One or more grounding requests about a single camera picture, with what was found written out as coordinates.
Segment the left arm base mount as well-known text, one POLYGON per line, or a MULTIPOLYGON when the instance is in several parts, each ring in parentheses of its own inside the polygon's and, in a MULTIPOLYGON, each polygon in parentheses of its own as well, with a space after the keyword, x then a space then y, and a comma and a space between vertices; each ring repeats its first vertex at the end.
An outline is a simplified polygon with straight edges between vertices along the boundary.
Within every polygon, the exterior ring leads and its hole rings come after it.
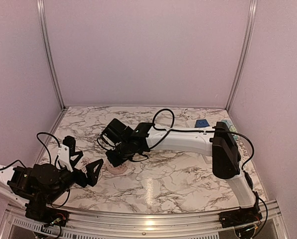
POLYGON ((67 223, 69 212, 49 207, 43 209, 26 208, 25 216, 29 219, 44 223, 45 227, 53 225, 64 227, 67 223))

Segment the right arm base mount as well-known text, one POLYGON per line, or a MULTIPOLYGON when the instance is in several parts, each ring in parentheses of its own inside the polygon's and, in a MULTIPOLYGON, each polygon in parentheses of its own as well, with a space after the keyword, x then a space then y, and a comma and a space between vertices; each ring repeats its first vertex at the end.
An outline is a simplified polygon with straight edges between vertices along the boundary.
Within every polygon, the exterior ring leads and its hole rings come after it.
POLYGON ((260 221, 263 218, 261 211, 253 208, 239 208, 219 214, 222 228, 236 227, 260 221))

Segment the white multicolour power strip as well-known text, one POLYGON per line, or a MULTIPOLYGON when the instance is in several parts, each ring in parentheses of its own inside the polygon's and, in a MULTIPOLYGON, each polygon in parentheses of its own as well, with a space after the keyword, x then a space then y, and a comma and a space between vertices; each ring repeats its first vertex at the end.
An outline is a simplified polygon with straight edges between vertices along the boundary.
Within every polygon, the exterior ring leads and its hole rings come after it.
POLYGON ((186 127, 195 127, 196 120, 198 120, 198 118, 195 115, 192 115, 188 109, 183 109, 181 112, 181 116, 184 119, 184 124, 186 127))

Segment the blue cube socket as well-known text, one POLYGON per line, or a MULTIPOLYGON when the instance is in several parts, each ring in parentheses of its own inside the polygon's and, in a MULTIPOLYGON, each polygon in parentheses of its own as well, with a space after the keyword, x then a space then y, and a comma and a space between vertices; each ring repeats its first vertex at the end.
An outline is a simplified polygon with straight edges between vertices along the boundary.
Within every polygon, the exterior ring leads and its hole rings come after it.
POLYGON ((202 127, 208 127, 210 124, 206 119, 197 119, 195 122, 195 128, 202 128, 202 127))

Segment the pink round socket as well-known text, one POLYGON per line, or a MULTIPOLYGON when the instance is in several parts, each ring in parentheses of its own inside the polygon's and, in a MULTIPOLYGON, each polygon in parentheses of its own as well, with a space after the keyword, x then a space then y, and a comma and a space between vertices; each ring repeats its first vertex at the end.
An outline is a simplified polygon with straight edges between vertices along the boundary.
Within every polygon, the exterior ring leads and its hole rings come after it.
POLYGON ((112 164, 107 164, 106 169, 113 175, 120 175, 127 171, 128 167, 124 164, 121 164, 117 167, 114 167, 112 164))

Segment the teal power strip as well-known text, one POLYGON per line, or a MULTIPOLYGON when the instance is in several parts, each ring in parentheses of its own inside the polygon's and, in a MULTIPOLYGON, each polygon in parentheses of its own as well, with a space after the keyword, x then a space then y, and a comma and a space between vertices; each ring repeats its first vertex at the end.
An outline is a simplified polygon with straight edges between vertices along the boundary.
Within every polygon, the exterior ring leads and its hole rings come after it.
MULTIPOLYGON (((223 119, 222 122, 224 122, 224 123, 227 125, 227 127, 228 127, 228 129, 229 129, 230 131, 232 131, 232 132, 237 132, 235 126, 233 125, 233 123, 232 123, 230 120, 223 119)), ((238 140, 238 136, 237 136, 237 135, 233 134, 232 136, 234 137, 234 139, 235 139, 236 141, 238 140)))

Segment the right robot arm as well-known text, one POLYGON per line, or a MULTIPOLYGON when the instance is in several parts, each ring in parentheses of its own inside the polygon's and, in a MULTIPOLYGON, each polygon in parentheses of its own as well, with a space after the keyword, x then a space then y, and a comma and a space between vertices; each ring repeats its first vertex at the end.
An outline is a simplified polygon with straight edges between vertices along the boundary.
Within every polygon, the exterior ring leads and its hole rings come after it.
POLYGON ((236 132, 230 131, 226 123, 218 121, 214 127, 175 127, 175 114, 170 109, 155 113, 151 122, 141 122, 131 128, 118 119, 101 132, 99 139, 106 145, 106 157, 113 167, 126 161, 134 162, 139 155, 141 161, 148 159, 154 150, 175 150, 199 153, 212 158, 212 173, 225 180, 239 203, 236 219, 246 223, 255 215, 258 196, 253 189, 249 174, 244 170, 236 132))

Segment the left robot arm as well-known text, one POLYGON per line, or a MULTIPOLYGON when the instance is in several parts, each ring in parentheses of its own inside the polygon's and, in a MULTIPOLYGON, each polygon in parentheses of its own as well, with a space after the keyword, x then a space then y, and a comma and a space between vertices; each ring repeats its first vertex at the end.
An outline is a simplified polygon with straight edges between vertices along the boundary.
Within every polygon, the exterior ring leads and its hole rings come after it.
POLYGON ((66 220, 68 212, 53 203, 64 193, 70 193, 75 184, 82 188, 95 186, 104 164, 99 159, 87 164, 85 170, 77 169, 83 152, 75 150, 75 138, 66 136, 56 143, 56 158, 48 163, 26 167, 15 160, 7 166, 0 165, 0 192, 24 206, 27 218, 40 222, 66 220))

